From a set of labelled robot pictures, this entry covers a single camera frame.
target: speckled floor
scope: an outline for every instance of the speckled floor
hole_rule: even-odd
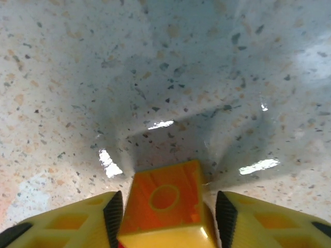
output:
[[[328,0],[0,7],[0,230],[194,158],[331,221]]]

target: orange block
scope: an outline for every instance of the orange block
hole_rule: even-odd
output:
[[[118,233],[126,248],[216,247],[197,160],[136,173]]]

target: yellow plastic part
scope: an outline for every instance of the yellow plastic part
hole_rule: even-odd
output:
[[[116,193],[116,201],[111,202]],[[106,206],[111,207],[116,220],[105,217]],[[7,248],[117,248],[118,244],[110,245],[105,222],[110,222],[111,228],[117,225],[116,239],[122,214],[121,192],[107,192],[22,221],[33,226]]]
[[[136,173],[117,238],[125,248],[214,248],[198,161]]]
[[[216,219],[223,237],[222,243],[231,241],[223,248],[330,248],[331,237],[312,223],[322,223],[331,234],[331,224],[318,217],[277,206],[255,198],[232,192],[223,192],[236,209],[229,205],[216,204]],[[229,223],[233,218],[233,231]]]

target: terrazzo floor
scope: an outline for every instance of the terrazzo floor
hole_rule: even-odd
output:
[[[331,221],[328,0],[0,0],[0,230],[200,159]]]

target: glossy floor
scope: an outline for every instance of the glossy floor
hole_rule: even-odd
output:
[[[0,1],[0,229],[200,159],[331,221],[328,0]]]

